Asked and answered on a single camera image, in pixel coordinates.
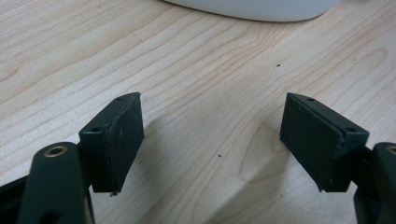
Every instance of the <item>white bowl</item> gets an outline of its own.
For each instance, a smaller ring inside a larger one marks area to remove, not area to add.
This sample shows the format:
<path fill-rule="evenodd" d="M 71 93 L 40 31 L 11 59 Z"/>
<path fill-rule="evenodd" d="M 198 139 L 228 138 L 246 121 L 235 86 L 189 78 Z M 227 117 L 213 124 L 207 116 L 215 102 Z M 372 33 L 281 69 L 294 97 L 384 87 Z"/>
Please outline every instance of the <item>white bowl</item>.
<path fill-rule="evenodd" d="M 319 16 L 339 0 L 165 0 L 220 15 L 255 21 L 303 21 Z"/>

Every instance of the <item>table surface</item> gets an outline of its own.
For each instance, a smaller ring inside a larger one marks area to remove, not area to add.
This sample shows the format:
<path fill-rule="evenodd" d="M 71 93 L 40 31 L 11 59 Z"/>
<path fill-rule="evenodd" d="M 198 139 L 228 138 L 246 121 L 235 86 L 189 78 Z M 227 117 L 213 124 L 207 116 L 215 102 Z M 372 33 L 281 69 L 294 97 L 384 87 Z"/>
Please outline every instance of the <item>table surface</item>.
<path fill-rule="evenodd" d="M 245 21 L 163 1 L 0 1 L 0 185 L 118 95 L 146 139 L 97 223 L 354 223 L 279 141 L 287 92 L 396 141 L 396 1 L 344 0 L 309 21 Z"/>

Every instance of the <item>small hole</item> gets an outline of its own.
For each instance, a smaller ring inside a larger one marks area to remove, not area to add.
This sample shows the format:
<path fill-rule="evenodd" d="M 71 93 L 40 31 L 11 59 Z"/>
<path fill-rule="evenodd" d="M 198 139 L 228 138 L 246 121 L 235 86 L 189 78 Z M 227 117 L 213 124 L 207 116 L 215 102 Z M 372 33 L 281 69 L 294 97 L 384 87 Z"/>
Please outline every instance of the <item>small hole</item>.
<path fill-rule="evenodd" d="M 60 155 L 64 154 L 66 152 L 66 150 L 67 150 L 67 147 L 63 147 L 63 146 L 53 147 L 53 148 L 48 149 L 44 153 L 44 156 L 46 156 L 46 157 L 57 157 L 57 156 L 60 156 Z"/>
<path fill-rule="evenodd" d="M 61 148 L 61 147 L 56 147 L 56 148 L 51 149 L 51 150 L 49 151 L 49 154 L 50 154 L 51 156 L 58 155 L 58 154 L 61 153 L 63 150 L 64 150 L 64 149 Z"/>
<path fill-rule="evenodd" d="M 101 127 L 94 127 L 94 128 L 91 129 L 91 131 L 93 131 L 94 133 L 97 133 L 97 132 L 99 132 L 101 130 L 102 130 Z"/>
<path fill-rule="evenodd" d="M 388 147 L 388 151 L 396 155 L 396 146 L 390 146 Z"/>
<path fill-rule="evenodd" d="M 48 212 L 46 214 L 44 214 L 41 218 L 40 218 L 40 224 L 52 224 L 52 223 L 56 223 L 59 221 L 59 219 L 61 219 L 61 214 L 56 213 L 56 212 Z"/>
<path fill-rule="evenodd" d="M 350 133 L 355 133 L 356 132 L 356 129 L 354 129 L 354 128 L 346 128 L 346 130 L 348 132 L 350 132 Z"/>

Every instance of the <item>wood grain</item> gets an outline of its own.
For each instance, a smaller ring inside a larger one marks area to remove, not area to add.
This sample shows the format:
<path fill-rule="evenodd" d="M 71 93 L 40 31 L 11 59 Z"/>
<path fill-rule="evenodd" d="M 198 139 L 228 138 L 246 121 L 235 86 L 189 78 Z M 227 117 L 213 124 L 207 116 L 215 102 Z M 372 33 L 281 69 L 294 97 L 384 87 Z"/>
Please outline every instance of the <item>wood grain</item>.
<path fill-rule="evenodd" d="M 286 92 L 396 141 L 396 2 L 344 0 L 271 23 L 162 1 L 0 1 L 0 185 L 114 97 L 142 93 L 146 139 L 97 223 L 355 223 L 278 139 Z"/>

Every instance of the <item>screw hole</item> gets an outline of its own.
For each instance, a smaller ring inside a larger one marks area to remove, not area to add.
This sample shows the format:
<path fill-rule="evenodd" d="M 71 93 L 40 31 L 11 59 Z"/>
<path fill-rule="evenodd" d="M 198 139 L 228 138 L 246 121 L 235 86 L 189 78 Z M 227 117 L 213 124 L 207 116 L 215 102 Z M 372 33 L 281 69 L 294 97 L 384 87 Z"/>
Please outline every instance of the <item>screw hole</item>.
<path fill-rule="evenodd" d="M 61 219 L 61 214 L 49 211 L 40 218 L 40 224 L 52 224 Z"/>
<path fill-rule="evenodd" d="M 396 155 L 396 146 L 389 146 L 388 151 Z"/>
<path fill-rule="evenodd" d="M 53 147 L 48 149 L 45 153 L 44 156 L 46 157 L 57 157 L 62 154 L 64 154 L 67 150 L 67 147 L 59 146 L 59 147 Z"/>
<path fill-rule="evenodd" d="M 354 129 L 354 128 L 346 128 L 346 130 L 348 132 L 350 132 L 350 133 L 355 133 L 356 132 L 356 129 Z"/>

